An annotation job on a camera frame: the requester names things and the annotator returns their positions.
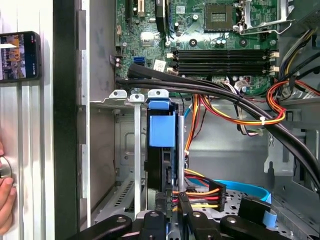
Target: phone screen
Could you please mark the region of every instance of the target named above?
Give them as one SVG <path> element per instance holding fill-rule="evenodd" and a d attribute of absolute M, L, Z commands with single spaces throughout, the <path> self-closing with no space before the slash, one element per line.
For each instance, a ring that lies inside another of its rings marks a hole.
<path fill-rule="evenodd" d="M 1 80 L 33 79 L 38 76 L 37 43 L 34 32 L 0 36 Z"/>

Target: blue cable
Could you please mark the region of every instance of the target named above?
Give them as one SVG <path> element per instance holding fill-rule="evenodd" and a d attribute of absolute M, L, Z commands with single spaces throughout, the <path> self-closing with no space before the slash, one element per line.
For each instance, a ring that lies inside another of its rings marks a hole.
<path fill-rule="evenodd" d="M 190 182 L 192 182 L 193 184 L 203 186 L 203 184 L 201 182 L 199 182 L 197 179 L 190 178 L 188 180 Z M 228 189 L 228 190 L 235 190 L 235 191 L 239 191 L 242 193 L 246 193 L 250 196 L 254 196 L 254 197 L 259 198 L 261 201 L 264 201 L 264 202 L 271 204 L 270 192 L 262 187 L 255 186 L 252 184 L 237 182 L 237 181 L 227 181 L 227 180 L 214 180 L 214 181 L 225 184 L 226 189 Z"/>
<path fill-rule="evenodd" d="M 186 119 L 188 114 L 190 113 L 191 109 L 188 107 L 184 112 L 184 118 Z"/>

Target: yellow wire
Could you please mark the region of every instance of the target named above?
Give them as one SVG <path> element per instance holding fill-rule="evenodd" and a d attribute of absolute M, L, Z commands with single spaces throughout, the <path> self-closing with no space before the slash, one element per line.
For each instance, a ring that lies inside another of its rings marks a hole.
<path fill-rule="evenodd" d="M 212 108 L 214 109 L 215 112 L 219 113 L 220 115 L 224 116 L 225 118 L 229 118 L 231 119 L 233 122 L 235 123 L 240 123 L 240 124 L 245 124 L 245 125 L 262 125 L 262 121 L 256 121 L 256 122 L 252 122 L 252 121 L 238 121 L 233 119 L 232 117 L 230 117 L 229 115 L 219 111 L 218 109 L 216 109 L 214 106 L 212 106 Z M 286 118 L 286 114 L 283 113 L 282 117 L 279 119 L 274 119 L 274 120 L 266 120 L 264 123 L 265 124 L 276 124 L 281 122 L 282 120 L 284 120 Z"/>
<path fill-rule="evenodd" d="M 185 168 L 184 170 L 187 171 L 187 172 L 189 172 L 189 173 L 198 175 L 198 176 L 200 176 L 200 177 L 205 177 L 205 176 L 203 176 L 202 174 L 200 174 L 200 173 L 198 173 L 198 172 L 196 172 L 196 171 L 193 171 L 193 170 L 190 170 L 190 169 L 187 169 L 187 168 Z"/>
<path fill-rule="evenodd" d="M 317 29 L 318 29 L 318 28 L 316 28 L 316 29 L 314 29 L 313 31 L 311 31 L 311 32 L 305 37 L 305 39 L 308 40 L 309 38 L 311 38 L 312 35 L 317 31 Z M 288 74 L 289 69 L 290 69 L 290 66 L 291 66 L 291 64 L 293 63 L 295 57 L 298 55 L 298 52 L 299 52 L 299 51 L 296 51 L 296 52 L 294 53 L 294 55 L 292 56 L 292 58 L 290 59 L 288 65 L 287 65 L 287 67 L 286 67 L 286 69 L 285 69 L 285 74 L 286 74 L 286 75 Z"/>
<path fill-rule="evenodd" d="M 214 194 L 216 192 L 219 192 L 219 188 L 213 189 L 212 191 L 208 192 L 186 192 L 187 195 L 192 195 L 192 196 L 206 196 L 210 194 Z M 173 191 L 173 194 L 178 194 L 179 191 Z"/>
<path fill-rule="evenodd" d="M 218 205 L 210 205 L 210 204 L 191 204 L 191 207 L 193 208 L 212 208 L 212 209 L 216 209 L 219 206 Z M 174 207 L 172 209 L 173 212 L 176 212 L 178 210 L 178 207 Z"/>

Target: finger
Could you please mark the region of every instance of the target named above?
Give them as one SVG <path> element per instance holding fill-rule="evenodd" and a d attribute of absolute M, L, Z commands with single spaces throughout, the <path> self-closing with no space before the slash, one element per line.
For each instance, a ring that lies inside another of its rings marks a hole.
<path fill-rule="evenodd" d="M 0 186 L 0 209 L 5 204 L 7 197 L 10 193 L 12 184 L 14 180 L 11 177 L 7 177 L 3 180 L 1 186 Z"/>
<path fill-rule="evenodd" d="M 0 156 L 4 154 L 4 146 L 2 145 L 2 142 L 0 141 Z"/>
<path fill-rule="evenodd" d="M 12 219 L 12 214 L 10 214 L 4 225 L 0 227 L 0 236 L 6 234 L 9 231 L 12 225 Z"/>
<path fill-rule="evenodd" d="M 10 194 L 6 199 L 5 204 L 0 210 L 0 226 L 3 226 L 5 224 L 6 220 L 9 218 L 11 214 L 12 207 L 16 199 L 16 193 L 17 193 L 16 188 L 15 187 L 11 188 Z"/>

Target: screw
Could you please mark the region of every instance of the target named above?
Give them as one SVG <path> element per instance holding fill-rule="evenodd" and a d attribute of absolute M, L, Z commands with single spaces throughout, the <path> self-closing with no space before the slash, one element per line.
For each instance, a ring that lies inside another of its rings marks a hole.
<path fill-rule="evenodd" d="M 198 16 L 197 14 L 194 14 L 194 15 L 192 16 L 193 21 L 197 21 L 198 18 L 199 18 L 199 16 Z"/>
<path fill-rule="evenodd" d="M 271 44 L 271 45 L 276 45 L 276 44 L 277 44 L 277 41 L 276 41 L 276 40 L 271 40 L 271 41 L 270 41 L 270 44 Z"/>
<path fill-rule="evenodd" d="M 228 217 L 226 220 L 232 224 L 235 224 L 237 222 L 233 217 Z"/>
<path fill-rule="evenodd" d="M 195 216 L 196 218 L 199 218 L 201 216 L 200 213 L 197 211 L 195 211 L 192 215 Z"/>
<path fill-rule="evenodd" d="M 116 221 L 117 223 L 124 223 L 126 220 L 122 217 L 122 216 L 120 216 L 120 217 L 118 217 L 118 220 Z"/>
<path fill-rule="evenodd" d="M 232 29 L 233 29 L 234 32 L 238 32 L 239 31 L 239 27 L 237 25 L 234 25 L 232 27 Z"/>

